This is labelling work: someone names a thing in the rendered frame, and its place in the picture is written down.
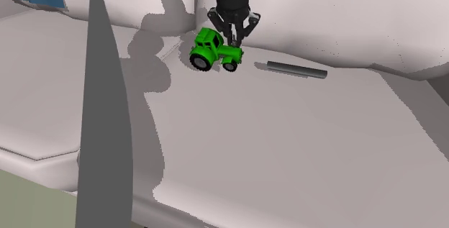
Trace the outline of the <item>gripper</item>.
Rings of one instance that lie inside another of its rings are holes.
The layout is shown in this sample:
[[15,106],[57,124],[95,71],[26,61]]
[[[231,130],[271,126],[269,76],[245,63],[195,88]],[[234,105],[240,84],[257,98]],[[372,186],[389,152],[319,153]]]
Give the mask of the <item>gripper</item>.
[[[240,47],[243,39],[248,37],[259,23],[261,15],[249,12],[249,0],[216,0],[216,3],[216,8],[212,7],[207,13],[209,20],[218,32],[223,33],[227,38],[227,44],[232,47],[234,45],[230,23],[235,24],[235,46]],[[246,18],[248,18],[248,26],[243,27],[243,21]]]

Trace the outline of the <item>green toy tractor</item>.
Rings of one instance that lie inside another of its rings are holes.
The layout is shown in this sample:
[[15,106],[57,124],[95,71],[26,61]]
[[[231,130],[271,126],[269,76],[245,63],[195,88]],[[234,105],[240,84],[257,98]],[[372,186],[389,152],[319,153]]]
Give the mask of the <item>green toy tractor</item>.
[[189,60],[195,69],[200,71],[207,72],[216,62],[220,62],[225,70],[235,72],[242,62],[243,55],[241,48],[224,44],[220,33],[203,27],[194,39]]

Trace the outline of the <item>grey cylinder rod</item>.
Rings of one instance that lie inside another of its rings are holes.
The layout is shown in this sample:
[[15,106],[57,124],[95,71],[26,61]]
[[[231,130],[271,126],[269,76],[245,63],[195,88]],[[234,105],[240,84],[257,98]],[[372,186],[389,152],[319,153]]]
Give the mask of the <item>grey cylinder rod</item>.
[[273,62],[273,61],[268,61],[266,63],[266,65],[267,65],[267,68],[270,70],[277,70],[277,71],[281,71],[284,73],[292,73],[292,74],[297,74],[297,75],[301,75],[301,76],[321,78],[321,79],[324,79],[327,77],[326,70],[320,70],[320,69],[316,69],[316,68],[308,68],[308,67],[303,67],[300,65],[291,65],[291,64],[279,63],[279,62]]

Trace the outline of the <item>pale grey sofa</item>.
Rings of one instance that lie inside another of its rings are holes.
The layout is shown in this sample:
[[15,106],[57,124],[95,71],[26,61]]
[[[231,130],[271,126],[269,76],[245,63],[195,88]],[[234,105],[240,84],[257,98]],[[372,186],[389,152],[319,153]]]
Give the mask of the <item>pale grey sofa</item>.
[[449,228],[449,0],[250,0],[234,73],[188,64],[214,0],[104,2],[138,224]]

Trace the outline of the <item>grey tapering pointed shape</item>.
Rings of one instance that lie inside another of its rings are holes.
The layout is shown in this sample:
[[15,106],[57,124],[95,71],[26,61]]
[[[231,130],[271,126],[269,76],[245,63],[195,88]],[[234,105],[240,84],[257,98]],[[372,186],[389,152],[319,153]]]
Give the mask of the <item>grey tapering pointed shape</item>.
[[89,0],[76,228],[130,228],[132,134],[104,0]]

